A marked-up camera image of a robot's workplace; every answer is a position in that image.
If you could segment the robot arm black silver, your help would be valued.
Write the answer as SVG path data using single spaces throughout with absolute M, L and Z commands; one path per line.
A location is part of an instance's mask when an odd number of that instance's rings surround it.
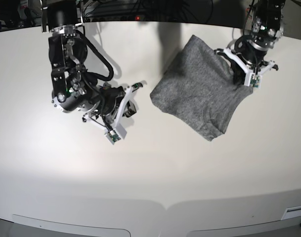
M 231 60 L 231 69 L 234 72 L 234 83 L 256 87 L 259 76 L 271 69 L 278 70 L 273 61 L 265 61 L 264 57 L 269 49 L 282 37 L 284 26 L 282 9 L 284 0 L 259 0 L 256 5 L 250 6 L 253 13 L 252 26 L 249 33 L 243 32 L 231 51 L 236 55 L 248 70 L 251 78 L 235 60 Z
M 79 31 L 84 26 L 83 4 L 80 0 L 41 1 L 42 32 L 50 32 L 48 57 L 51 64 L 53 86 L 52 103 L 65 113 L 74 110 L 102 118 L 112 124 L 116 118 L 131 117 L 135 104 L 129 99 L 129 89 L 143 87 L 136 83 L 130 87 L 112 87 L 114 68 Z M 108 75 L 88 71 L 85 67 L 88 51 L 100 60 Z

